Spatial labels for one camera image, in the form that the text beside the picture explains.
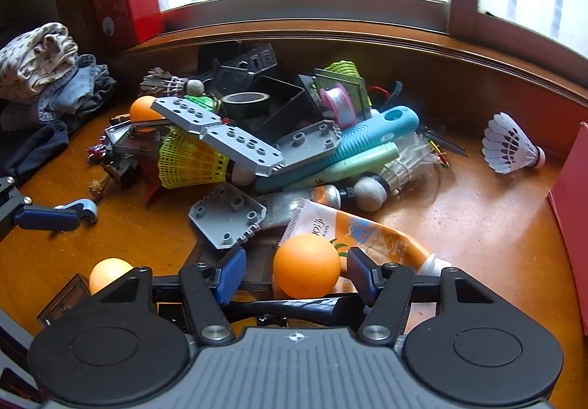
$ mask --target ping pong ball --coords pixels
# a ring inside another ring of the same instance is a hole
[[[130,106],[129,118],[131,122],[143,122],[145,120],[158,120],[163,117],[151,108],[155,101],[152,95],[143,95],[136,99]],[[140,132],[150,132],[152,128],[141,129]]]
[[[90,294],[96,294],[132,269],[133,267],[123,259],[103,259],[90,273]]]
[[[289,296],[321,298],[340,275],[339,254],[326,238],[302,234],[289,238],[273,257],[273,277]]]

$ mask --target white badminton shuttlecock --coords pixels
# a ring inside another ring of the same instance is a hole
[[[399,138],[396,146],[400,150],[396,160],[386,163],[378,175],[361,177],[355,184],[355,204],[359,209],[376,211],[390,192],[424,174],[431,165],[441,162],[422,135],[408,134]]]
[[[482,139],[484,160],[498,174],[509,174],[526,166],[540,168],[545,163],[543,149],[531,143],[521,127],[504,112],[488,121]]]
[[[204,84],[197,79],[183,79],[171,75],[161,67],[149,70],[140,84],[139,96],[183,97],[184,95],[199,97],[204,94]]]

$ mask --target teal handle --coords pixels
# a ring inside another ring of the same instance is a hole
[[[279,191],[285,186],[314,175],[334,163],[414,132],[418,126],[419,116],[413,110],[402,105],[392,107],[380,115],[376,115],[343,131],[341,143],[337,150],[329,156],[290,172],[280,172],[271,177],[259,178],[257,191],[259,193]]]

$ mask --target blue gripper pad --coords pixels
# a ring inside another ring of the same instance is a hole
[[[72,231],[79,226],[79,216],[74,210],[49,207],[26,207],[13,221],[23,230]]]
[[[373,306],[380,294],[372,274],[372,270],[376,268],[377,265],[359,248],[351,248],[348,251],[347,276],[367,306]]]
[[[243,277],[245,276],[245,269],[247,267],[247,257],[245,250],[239,248],[233,258],[231,258],[222,268],[220,272],[220,281],[218,287],[212,290],[216,302],[221,305],[227,305],[237,291]]]

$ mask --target metal bolt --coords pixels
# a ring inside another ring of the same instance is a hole
[[[385,326],[372,324],[362,331],[363,337],[371,341],[383,341],[390,337],[390,330]]]
[[[224,326],[213,324],[212,326],[207,326],[204,328],[202,330],[201,336],[203,338],[209,339],[210,341],[222,341],[223,339],[227,339],[230,336],[230,331]]]

